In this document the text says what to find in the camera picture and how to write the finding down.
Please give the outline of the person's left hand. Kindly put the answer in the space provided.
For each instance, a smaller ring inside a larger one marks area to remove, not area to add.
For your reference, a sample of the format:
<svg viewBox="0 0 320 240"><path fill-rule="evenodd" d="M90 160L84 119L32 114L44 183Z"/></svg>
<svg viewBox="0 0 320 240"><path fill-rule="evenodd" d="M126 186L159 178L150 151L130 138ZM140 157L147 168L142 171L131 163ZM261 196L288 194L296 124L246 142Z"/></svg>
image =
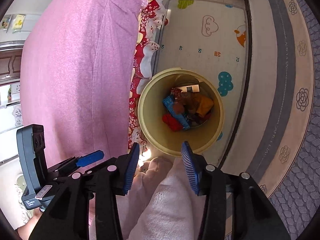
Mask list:
<svg viewBox="0 0 320 240"><path fill-rule="evenodd" d="M29 239L33 229L35 228L41 216L42 211L39 208L34 209L33 216L31 217L31 219L29 219L25 225L15 230L22 240Z"/></svg>

